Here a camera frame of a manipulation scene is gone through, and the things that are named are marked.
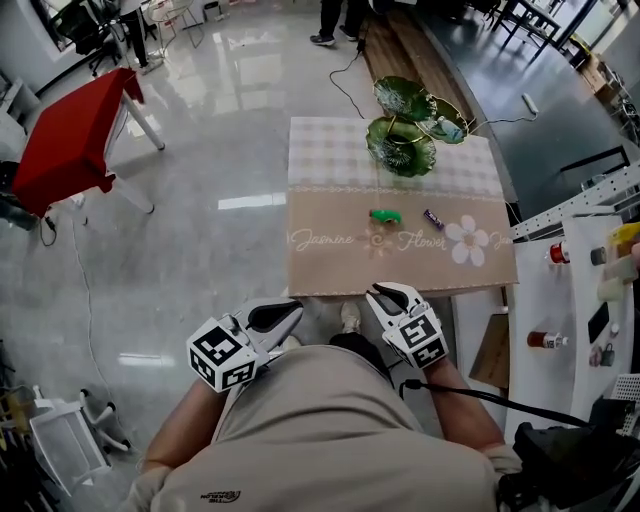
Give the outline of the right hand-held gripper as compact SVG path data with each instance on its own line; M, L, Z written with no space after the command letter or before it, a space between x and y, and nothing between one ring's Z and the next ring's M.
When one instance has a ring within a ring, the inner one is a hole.
M365 298L381 326L388 329L383 340L402 360L424 369L448 355L441 323L431 307L420 305L424 299L415 288L396 282L374 283L373 288L376 292L367 291Z

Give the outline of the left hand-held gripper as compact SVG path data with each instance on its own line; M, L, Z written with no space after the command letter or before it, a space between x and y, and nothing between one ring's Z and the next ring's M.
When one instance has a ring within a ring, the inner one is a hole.
M300 322L303 305L291 298L247 301L236 314L209 318L187 339L188 362L218 393L253 380Z

